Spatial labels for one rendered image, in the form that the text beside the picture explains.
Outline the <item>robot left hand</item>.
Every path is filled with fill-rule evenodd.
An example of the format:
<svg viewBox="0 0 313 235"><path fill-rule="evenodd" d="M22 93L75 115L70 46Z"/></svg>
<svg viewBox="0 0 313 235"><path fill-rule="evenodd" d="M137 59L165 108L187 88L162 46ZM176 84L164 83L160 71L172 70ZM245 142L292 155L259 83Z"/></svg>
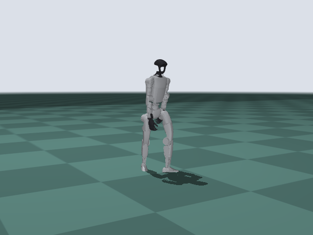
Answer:
<svg viewBox="0 0 313 235"><path fill-rule="evenodd" d="M165 110L163 110L163 111L165 111ZM162 122L162 120L160 120L159 118L157 118L157 119L155 119L155 120L157 120L157 121L156 121L157 124L159 124L159 123Z"/></svg>

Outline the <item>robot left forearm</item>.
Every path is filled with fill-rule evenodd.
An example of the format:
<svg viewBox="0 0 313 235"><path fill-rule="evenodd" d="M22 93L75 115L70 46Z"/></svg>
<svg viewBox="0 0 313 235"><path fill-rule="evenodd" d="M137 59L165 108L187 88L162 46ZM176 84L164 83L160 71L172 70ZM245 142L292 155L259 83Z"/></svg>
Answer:
<svg viewBox="0 0 313 235"><path fill-rule="evenodd" d="M165 110L166 109L166 105L167 105L168 99L164 99L162 100L162 104L161 104L161 110Z"/></svg>

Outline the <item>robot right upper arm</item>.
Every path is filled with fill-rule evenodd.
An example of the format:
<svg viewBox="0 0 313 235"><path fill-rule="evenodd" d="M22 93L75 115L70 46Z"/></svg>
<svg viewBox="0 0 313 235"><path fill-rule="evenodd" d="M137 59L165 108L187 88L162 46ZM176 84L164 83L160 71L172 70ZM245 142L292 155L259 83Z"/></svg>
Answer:
<svg viewBox="0 0 313 235"><path fill-rule="evenodd" d="M151 95L152 93L152 85L154 83L154 78L150 77L145 80L146 84L146 96L149 96L149 101L152 102L154 100L154 97Z"/></svg>

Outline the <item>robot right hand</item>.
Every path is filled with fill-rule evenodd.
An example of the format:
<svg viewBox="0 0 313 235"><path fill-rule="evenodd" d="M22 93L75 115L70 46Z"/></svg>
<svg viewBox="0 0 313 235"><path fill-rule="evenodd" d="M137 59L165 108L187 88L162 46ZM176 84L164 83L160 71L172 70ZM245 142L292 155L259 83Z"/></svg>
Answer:
<svg viewBox="0 0 313 235"><path fill-rule="evenodd" d="M151 118L148 118L149 119L149 122L148 122L149 128L150 128L150 130L156 131L157 129L154 126L156 124L153 121L153 114L150 114L150 116L151 116ZM156 126L158 127L158 125L156 125Z"/></svg>

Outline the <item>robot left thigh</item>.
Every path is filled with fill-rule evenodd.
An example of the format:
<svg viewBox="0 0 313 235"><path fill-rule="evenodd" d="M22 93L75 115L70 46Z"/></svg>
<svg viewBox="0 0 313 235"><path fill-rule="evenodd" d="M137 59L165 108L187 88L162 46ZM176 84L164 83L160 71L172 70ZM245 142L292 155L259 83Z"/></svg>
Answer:
<svg viewBox="0 0 313 235"><path fill-rule="evenodd" d="M165 130L165 133L167 137L163 139L163 144L168 146L171 145L171 142L173 140L173 124L170 118L170 115L167 111L161 110L161 115L159 117L160 120L163 120L163 128Z"/></svg>

